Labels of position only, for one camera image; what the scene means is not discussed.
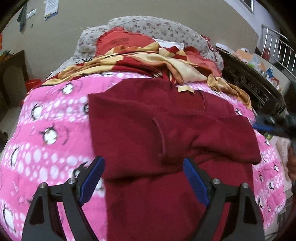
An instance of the red bucket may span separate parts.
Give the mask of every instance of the red bucket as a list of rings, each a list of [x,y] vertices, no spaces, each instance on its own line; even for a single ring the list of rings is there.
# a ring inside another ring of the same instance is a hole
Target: red bucket
[[[25,82],[25,86],[27,89],[27,92],[29,92],[31,89],[33,89],[34,86],[38,85],[41,83],[40,79],[33,79]]]

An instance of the wall switch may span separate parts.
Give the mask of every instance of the wall switch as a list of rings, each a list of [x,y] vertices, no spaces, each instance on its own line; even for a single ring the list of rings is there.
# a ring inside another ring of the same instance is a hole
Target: wall switch
[[[31,12],[29,12],[29,13],[27,14],[27,19],[30,18],[30,17],[32,17],[32,16],[35,15],[35,14],[36,14],[36,9],[32,10]]]

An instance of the floral headboard cover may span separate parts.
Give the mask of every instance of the floral headboard cover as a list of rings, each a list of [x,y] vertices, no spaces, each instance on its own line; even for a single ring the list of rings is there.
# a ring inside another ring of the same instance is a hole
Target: floral headboard cover
[[[64,62],[51,76],[61,72],[70,65],[94,57],[96,52],[96,41],[103,33],[113,27],[122,26],[124,29],[148,35],[152,38],[170,42],[182,42],[184,46],[195,47],[200,54],[217,63],[220,70],[223,69],[223,59],[206,37],[202,37],[194,30],[183,24],[156,17],[149,16],[125,16],[114,18],[107,25],[92,27],[82,32],[73,57]]]

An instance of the white pillow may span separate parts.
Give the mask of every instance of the white pillow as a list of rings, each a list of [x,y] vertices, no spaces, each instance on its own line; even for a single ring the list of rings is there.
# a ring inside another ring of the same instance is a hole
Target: white pillow
[[[175,42],[169,42],[164,41],[160,39],[154,39],[162,48],[171,48],[173,46],[176,46],[179,50],[184,50],[184,44],[183,43],[175,43]]]

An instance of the red pillow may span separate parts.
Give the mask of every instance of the red pillow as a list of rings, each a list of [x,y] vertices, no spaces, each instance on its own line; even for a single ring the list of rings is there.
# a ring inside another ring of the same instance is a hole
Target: red pillow
[[[115,27],[101,35],[96,43],[96,56],[107,53],[117,46],[145,47],[155,42],[153,38],[140,33],[132,33],[123,27]]]
[[[196,48],[188,46],[184,49],[184,51],[190,62],[211,69],[211,71],[213,71],[214,77],[222,77],[222,73],[219,70],[217,64],[210,59],[202,57]]]

